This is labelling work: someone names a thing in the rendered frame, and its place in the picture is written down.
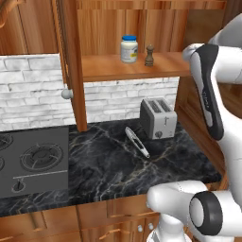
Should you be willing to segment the open wooden cabinet door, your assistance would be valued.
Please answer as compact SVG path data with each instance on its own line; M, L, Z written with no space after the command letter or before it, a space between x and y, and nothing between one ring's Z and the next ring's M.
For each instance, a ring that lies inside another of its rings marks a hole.
M85 95L78 35L77 0L52 0L60 63L69 90L77 128L87 130Z

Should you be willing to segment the wooden base cabinet door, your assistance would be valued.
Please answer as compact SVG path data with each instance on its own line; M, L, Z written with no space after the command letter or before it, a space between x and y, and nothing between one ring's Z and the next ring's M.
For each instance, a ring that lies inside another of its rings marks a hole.
M143 231L138 232L138 225L142 225ZM136 219L133 221L126 221L118 224L112 224L107 226L100 226L92 229L86 229L81 231L82 242L143 242L144 236L144 219ZM113 229L122 229L130 232L129 234L113 233L103 240L98 238Z

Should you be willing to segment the grey kitchen tongs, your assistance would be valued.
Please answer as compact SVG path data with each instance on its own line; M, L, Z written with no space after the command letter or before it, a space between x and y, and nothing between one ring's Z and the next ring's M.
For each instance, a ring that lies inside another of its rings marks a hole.
M138 138L138 136L134 133L134 131L129 128L126 127L125 128L125 133L127 134L128 138L132 141L132 143L139 149L139 151L147 158L150 157L147 149L145 148L145 146L143 145L143 143L140 141L140 139Z

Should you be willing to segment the silver toaster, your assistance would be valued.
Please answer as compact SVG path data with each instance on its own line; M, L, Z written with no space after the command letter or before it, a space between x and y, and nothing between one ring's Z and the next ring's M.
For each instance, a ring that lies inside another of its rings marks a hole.
M140 107L140 123L149 139L165 139L175 135L177 114L164 98L145 98Z

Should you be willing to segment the round white door knob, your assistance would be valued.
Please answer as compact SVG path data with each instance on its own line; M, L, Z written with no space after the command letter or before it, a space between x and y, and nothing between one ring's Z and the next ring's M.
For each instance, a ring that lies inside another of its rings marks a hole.
M64 89L61 92L61 97L64 98L64 99L71 99L71 98L74 97L73 91L69 90L69 89Z

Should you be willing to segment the brown pepper mill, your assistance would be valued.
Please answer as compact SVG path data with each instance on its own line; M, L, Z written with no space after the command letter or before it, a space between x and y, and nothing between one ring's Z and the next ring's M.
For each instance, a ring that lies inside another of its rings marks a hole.
M147 47L147 56L146 56L146 59L145 59L145 66L152 66L153 63L154 63L154 59L153 59L153 50L154 50L154 47L152 44L150 44L148 47Z

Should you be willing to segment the white jar with blue lid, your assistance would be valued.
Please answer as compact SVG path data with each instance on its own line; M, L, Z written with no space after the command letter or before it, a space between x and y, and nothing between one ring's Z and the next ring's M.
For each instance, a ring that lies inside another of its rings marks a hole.
M133 35L124 35L121 42L121 61L124 63L134 63L138 55L138 43Z

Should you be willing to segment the dark grey gas hob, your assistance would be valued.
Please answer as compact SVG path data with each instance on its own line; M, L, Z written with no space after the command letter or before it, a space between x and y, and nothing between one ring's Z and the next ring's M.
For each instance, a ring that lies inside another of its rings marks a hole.
M0 199L67 189L68 138L67 127L0 132Z

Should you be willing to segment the black hob knob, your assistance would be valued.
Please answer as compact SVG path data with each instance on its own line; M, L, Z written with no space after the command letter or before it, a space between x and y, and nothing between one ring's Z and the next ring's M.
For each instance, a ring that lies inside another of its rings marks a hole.
M18 180L11 188L11 190L14 192L14 193L19 193L21 191L23 191L26 187L26 184L21 181L21 180Z

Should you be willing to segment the wide wooden drawer front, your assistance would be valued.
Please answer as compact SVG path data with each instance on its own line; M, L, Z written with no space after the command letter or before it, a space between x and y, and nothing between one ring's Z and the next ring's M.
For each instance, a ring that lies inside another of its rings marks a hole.
M78 218L75 206L0 217L0 238L24 233L59 234L77 230Z

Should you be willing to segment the open wooden wall cabinet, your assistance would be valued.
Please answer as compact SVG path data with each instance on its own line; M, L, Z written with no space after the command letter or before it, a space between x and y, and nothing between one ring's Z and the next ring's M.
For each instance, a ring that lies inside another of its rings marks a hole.
M78 33L85 81L187 76L183 48L220 28L227 0L78 0ZM138 43L137 60L121 61L124 35ZM154 63L145 66L152 44Z

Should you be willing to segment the closed wooden wall cabinet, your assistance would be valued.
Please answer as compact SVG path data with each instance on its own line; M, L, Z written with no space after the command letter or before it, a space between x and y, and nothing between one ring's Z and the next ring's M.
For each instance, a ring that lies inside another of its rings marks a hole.
M24 0L0 27L0 55L58 53L51 0Z

